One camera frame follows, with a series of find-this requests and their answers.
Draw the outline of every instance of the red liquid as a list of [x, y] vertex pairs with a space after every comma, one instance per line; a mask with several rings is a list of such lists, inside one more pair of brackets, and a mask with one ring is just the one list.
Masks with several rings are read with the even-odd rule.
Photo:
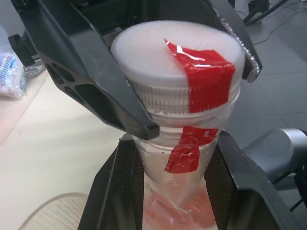
[[215, 219], [206, 190], [198, 189], [181, 208], [183, 210], [176, 209], [159, 194], [151, 194], [144, 206], [144, 229], [201, 230], [215, 226]]

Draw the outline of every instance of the clear plastic bottle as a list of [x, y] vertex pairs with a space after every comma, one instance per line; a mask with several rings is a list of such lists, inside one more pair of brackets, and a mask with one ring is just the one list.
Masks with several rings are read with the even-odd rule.
[[143, 228], [216, 229], [203, 175], [239, 95], [241, 45], [201, 24], [156, 21], [125, 30], [111, 51], [160, 126], [155, 139], [134, 137], [146, 174]]

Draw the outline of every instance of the white plastic cap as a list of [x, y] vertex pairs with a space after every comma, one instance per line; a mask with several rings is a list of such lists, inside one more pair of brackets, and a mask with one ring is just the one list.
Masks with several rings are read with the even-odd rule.
[[187, 75], [164, 39], [193, 50], [215, 50], [236, 68], [229, 100], [238, 94], [245, 55], [231, 35], [190, 22], [141, 23], [119, 34], [111, 52], [149, 112], [189, 112]]

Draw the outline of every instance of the floor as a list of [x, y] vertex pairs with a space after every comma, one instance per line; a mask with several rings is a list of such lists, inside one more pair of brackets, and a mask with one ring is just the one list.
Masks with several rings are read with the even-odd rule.
[[[247, 2], [236, 1], [242, 18], [248, 14]], [[259, 43], [255, 49], [263, 70], [255, 82], [242, 81], [226, 129], [241, 148], [274, 128], [307, 131], [307, 2], [289, 0], [261, 23], [249, 26], [248, 32], [253, 43]], [[297, 189], [280, 191], [280, 195], [288, 207], [300, 200]], [[306, 229], [306, 207], [300, 205], [293, 214]]]

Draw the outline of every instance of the red tape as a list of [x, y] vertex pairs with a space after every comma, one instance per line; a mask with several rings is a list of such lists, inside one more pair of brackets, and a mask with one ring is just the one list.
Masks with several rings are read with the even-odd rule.
[[[235, 66], [215, 50], [192, 50], [165, 42], [183, 66], [189, 84], [189, 112], [199, 113], [228, 102]], [[197, 170], [199, 146], [211, 143], [218, 129], [185, 126], [179, 144], [172, 150], [165, 171], [188, 173]]]

